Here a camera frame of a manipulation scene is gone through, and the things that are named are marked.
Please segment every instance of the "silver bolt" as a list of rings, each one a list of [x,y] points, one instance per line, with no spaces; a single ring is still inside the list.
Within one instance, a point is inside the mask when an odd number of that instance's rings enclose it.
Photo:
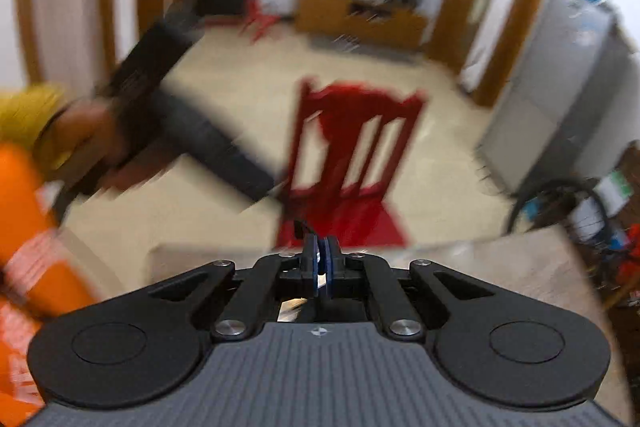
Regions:
[[[240,335],[244,333],[244,330],[246,330],[244,322],[235,321],[233,319],[220,321],[216,324],[216,331],[220,335],[224,335],[225,337],[234,337],[236,335]]]
[[[416,335],[422,331],[420,323],[409,319],[400,319],[399,321],[392,322],[389,329],[396,335],[401,335],[402,337]]]

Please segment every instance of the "refrigerator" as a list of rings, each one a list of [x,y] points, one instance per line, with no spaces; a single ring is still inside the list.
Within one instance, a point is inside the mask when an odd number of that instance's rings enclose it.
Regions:
[[[509,194],[577,174],[628,67],[615,16],[587,0],[544,0],[477,154]]]

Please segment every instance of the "red wooden chair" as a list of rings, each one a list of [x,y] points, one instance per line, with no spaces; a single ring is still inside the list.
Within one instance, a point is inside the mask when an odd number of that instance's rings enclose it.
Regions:
[[[383,198],[393,180],[425,97],[416,92],[399,102],[381,89],[362,84],[337,83],[313,91],[312,79],[302,80],[300,106],[296,117],[289,157],[289,171],[282,189],[287,202],[280,220],[276,247],[299,246],[292,218],[302,219],[319,235],[335,235],[343,247],[405,247],[406,236],[393,211]],[[327,141],[326,158],[318,183],[308,188],[292,188],[303,128],[319,113],[322,135]],[[369,152],[357,181],[343,187],[360,133],[367,121],[380,116]],[[386,124],[404,120],[380,181],[363,187]]]
[[[244,15],[244,25],[240,33],[244,33],[249,26],[257,23],[258,29],[255,32],[251,43],[255,44],[259,39],[267,34],[269,28],[280,20],[279,15],[269,15],[262,12],[260,1],[246,0],[246,14]]]

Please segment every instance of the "beige floor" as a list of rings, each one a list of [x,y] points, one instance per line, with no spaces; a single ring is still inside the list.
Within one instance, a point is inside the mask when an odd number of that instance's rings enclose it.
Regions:
[[[317,75],[321,84],[366,80],[403,94],[423,89],[430,105],[390,199],[416,243],[499,234],[509,202],[479,181],[481,166],[473,156],[489,114],[460,95],[441,67],[421,58],[398,62],[320,50],[288,26],[275,33],[251,46],[234,28],[213,29],[171,81],[225,115],[273,168],[283,165],[301,76]],[[305,170],[310,176],[311,165]],[[117,198],[105,194],[75,204],[67,226],[115,273],[120,290],[131,290],[146,282],[150,248],[169,242],[266,249],[277,217],[269,201],[242,211],[228,189],[181,160]]]

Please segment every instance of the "yellow shirt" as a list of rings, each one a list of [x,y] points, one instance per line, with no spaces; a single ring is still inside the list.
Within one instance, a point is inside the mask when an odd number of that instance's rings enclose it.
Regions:
[[[57,168],[66,160],[65,153],[57,150],[51,133],[43,135],[42,131],[63,103],[62,91],[50,84],[0,92],[0,143],[10,142],[31,152],[43,174]]]

